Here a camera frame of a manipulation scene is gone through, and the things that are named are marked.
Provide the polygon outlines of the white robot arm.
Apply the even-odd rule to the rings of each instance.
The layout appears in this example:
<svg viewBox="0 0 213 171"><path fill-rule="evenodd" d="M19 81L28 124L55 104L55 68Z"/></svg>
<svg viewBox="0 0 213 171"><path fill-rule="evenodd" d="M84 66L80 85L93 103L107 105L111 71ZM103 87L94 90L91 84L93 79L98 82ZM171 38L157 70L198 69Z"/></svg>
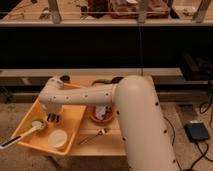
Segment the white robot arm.
<svg viewBox="0 0 213 171"><path fill-rule="evenodd" d="M116 109L130 171L178 171L152 80L131 75L116 84L65 90L52 77L38 96L46 111L61 105L112 105Z"/></svg>

